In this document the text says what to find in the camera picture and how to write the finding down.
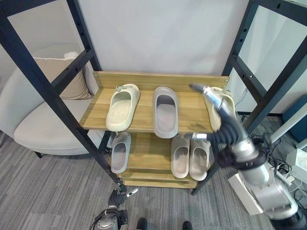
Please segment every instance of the beige pillow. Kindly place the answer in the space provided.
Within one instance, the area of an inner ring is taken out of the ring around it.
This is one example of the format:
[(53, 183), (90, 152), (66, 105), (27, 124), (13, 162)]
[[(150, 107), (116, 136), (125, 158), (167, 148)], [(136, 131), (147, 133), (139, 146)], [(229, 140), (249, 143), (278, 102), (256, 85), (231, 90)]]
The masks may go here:
[[(52, 82), (62, 71), (72, 63), (73, 59), (38, 58), (34, 60), (43, 71), (49, 82)], [(92, 98), (88, 91), (82, 70), (75, 76), (64, 89), (60, 97), (62, 99), (89, 99)]]

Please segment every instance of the gray carpet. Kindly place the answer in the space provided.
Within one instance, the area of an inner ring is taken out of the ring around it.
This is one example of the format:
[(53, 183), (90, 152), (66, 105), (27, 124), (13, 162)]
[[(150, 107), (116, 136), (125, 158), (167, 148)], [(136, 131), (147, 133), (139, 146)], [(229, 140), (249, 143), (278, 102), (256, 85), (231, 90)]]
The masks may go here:
[[(275, 131), (280, 118), (266, 118), (255, 133)], [(282, 137), (274, 155), (285, 158), (296, 142)], [(249, 216), (221, 169), (196, 195), (191, 190), (139, 187), (123, 207), (133, 229), (145, 217), (149, 230), (178, 230), (189, 220), (195, 230), (271, 230), (264, 215)], [(8, 138), (0, 145), (1, 230), (87, 230), (107, 207), (115, 184), (90, 155), (63, 157), (34, 152)]]

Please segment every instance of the white wall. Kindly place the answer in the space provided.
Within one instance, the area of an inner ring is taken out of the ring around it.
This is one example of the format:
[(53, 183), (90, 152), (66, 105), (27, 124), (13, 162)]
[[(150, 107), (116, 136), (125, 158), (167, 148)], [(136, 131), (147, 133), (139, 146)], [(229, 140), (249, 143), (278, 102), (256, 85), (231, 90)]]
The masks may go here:
[(104, 70), (220, 75), (248, 0), (79, 0)]
[[(79, 0), (104, 70), (220, 75), (247, 0)], [(260, 7), (240, 56), (266, 89), (305, 37), (307, 30)], [(232, 73), (235, 102), (245, 86)], [(306, 73), (273, 109), (281, 113), (306, 93)], [(249, 93), (236, 107), (251, 112)]]
[[(305, 36), (303, 25), (259, 7), (239, 53), (266, 90), (273, 84)], [(233, 92), (235, 103), (241, 101), (237, 111), (251, 112), (256, 102), (233, 70), (228, 88)], [(283, 113), (293, 101), (307, 93), (307, 71), (292, 86), (271, 113)]]
[[(60, 0), (15, 14), (9, 20), (30, 52), (55, 44), (77, 43)], [(1, 45), (0, 60), (1, 92), (16, 65)]]

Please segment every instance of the white slipper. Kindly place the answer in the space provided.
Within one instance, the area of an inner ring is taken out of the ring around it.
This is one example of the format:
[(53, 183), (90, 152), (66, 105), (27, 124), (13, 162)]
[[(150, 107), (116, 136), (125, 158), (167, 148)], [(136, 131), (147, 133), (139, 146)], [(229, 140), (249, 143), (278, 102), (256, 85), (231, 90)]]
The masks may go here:
[[(221, 88), (218, 87), (211, 87), (211, 88), (221, 95), (221, 97), (229, 104), (230, 108), (234, 112), (234, 116), (236, 116), (235, 103), (234, 100), (232, 99), (231, 92), (227, 90), (222, 90)], [(210, 100), (206, 97), (204, 97), (204, 99), (209, 113), (211, 128), (213, 131), (217, 131), (221, 127), (221, 118), (216, 112), (214, 105), (210, 102)]]
[(185, 178), (189, 173), (190, 141), (178, 134), (172, 140), (171, 170), (177, 178)]
[(134, 84), (118, 86), (111, 98), (106, 116), (108, 130), (120, 132), (127, 129), (133, 119), (135, 107), (140, 98), (140, 90)]
[(191, 141), (190, 146), (190, 176), (196, 181), (202, 181), (207, 176), (209, 169), (209, 148), (208, 141)]
[(111, 171), (122, 173), (126, 170), (131, 146), (131, 136), (128, 132), (120, 132), (112, 143)]
[(158, 87), (153, 94), (153, 131), (160, 138), (172, 138), (178, 132), (178, 104), (174, 91)]

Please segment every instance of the wooden shelf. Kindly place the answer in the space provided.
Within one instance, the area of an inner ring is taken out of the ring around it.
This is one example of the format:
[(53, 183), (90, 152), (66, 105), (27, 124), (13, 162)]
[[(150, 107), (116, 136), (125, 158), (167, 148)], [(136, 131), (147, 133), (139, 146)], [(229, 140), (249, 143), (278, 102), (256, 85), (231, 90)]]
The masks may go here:
[(162, 188), (195, 188), (196, 181), (163, 181), (163, 180), (124, 180), (127, 186), (162, 187)]
[(189, 83), (197, 82), (225, 88), (229, 77), (203, 75), (141, 74), (94, 72), (99, 90), (81, 118), (87, 129), (106, 129), (106, 116), (116, 86), (133, 83), (141, 92), (130, 127), (131, 148), (127, 169), (119, 174), (125, 185), (195, 188), (197, 181), (189, 175), (178, 179), (171, 172), (171, 139), (154, 132), (153, 93), (159, 86), (169, 87), (178, 98), (179, 133), (212, 132), (203, 95), (193, 92)]
[(171, 139), (132, 133), (127, 169), (171, 170)]
[(94, 72), (100, 89), (80, 120), (88, 129), (106, 129), (106, 115), (115, 87), (126, 83), (136, 84), (141, 96), (128, 132), (154, 132), (152, 95), (158, 86), (173, 89), (178, 97), (179, 133), (212, 132), (203, 96), (189, 89), (189, 83), (199, 82), (225, 87), (228, 77), (202, 75), (153, 75), (113, 72)]
[(125, 179), (139, 179), (139, 180), (164, 180), (164, 181), (195, 181), (188, 175), (185, 178), (179, 179), (173, 176), (172, 171), (169, 170), (142, 170), (142, 169), (126, 169), (119, 175), (123, 180)]

